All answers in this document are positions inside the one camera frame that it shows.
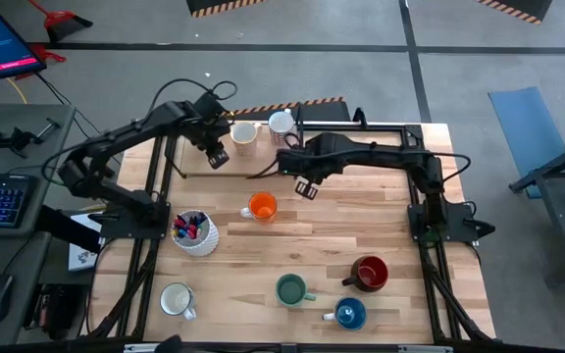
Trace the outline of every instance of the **red mug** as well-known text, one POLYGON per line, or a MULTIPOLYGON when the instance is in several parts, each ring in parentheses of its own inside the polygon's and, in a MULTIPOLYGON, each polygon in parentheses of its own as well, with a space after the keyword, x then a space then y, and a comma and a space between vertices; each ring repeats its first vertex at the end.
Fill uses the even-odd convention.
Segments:
POLYGON ((387 265, 381 258, 364 256, 354 262, 350 277, 344 279, 341 284, 354 284, 362 291, 374 292, 385 286, 387 274, 387 265))

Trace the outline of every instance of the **yellow cable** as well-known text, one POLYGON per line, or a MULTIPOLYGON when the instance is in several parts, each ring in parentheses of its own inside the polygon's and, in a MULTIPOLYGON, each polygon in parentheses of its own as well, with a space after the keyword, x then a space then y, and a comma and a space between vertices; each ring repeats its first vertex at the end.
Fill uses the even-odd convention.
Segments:
POLYGON ((17 92, 19 92, 19 95, 21 96, 21 99, 24 101, 24 104, 27 104, 27 99, 24 96, 24 93, 21 92, 21 89, 17 86, 16 83, 14 83, 11 79, 6 78, 6 80, 8 80, 8 82, 10 82, 10 84, 12 84, 13 87, 15 87, 15 89, 17 90, 17 92))

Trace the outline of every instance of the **green mug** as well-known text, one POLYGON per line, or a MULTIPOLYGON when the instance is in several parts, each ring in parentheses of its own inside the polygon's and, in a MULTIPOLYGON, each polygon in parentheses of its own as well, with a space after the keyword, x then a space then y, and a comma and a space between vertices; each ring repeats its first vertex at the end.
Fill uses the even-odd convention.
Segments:
POLYGON ((307 292, 304 279, 298 275, 287 274, 276 283, 276 298, 288 307, 297 307, 303 299, 315 300, 315 294, 307 292))

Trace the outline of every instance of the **pen holder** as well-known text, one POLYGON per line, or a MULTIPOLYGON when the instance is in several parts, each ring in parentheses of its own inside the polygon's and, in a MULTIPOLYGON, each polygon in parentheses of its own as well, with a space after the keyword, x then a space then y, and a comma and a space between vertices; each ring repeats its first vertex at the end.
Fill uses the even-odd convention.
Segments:
MULTIPOLYGON (((185 220, 188 220, 191 217, 197 217, 201 212, 202 211, 198 210, 190 210, 182 212, 180 215, 185 220)), ((174 243, 191 256, 206 256, 212 253, 220 242, 220 233, 208 215, 206 215, 206 221, 204 221, 201 226, 202 233, 199 237, 189 239, 188 237, 179 238, 174 236, 174 243)))

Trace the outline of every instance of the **blue mug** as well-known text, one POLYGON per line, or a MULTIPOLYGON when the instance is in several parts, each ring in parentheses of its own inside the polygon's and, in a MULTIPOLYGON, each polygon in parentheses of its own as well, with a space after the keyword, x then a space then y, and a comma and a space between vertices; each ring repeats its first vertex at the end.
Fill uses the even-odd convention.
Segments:
POLYGON ((344 329, 357 330, 365 325, 365 305, 356 298, 343 298, 334 306, 334 313, 322 316, 325 321, 337 321, 344 329))

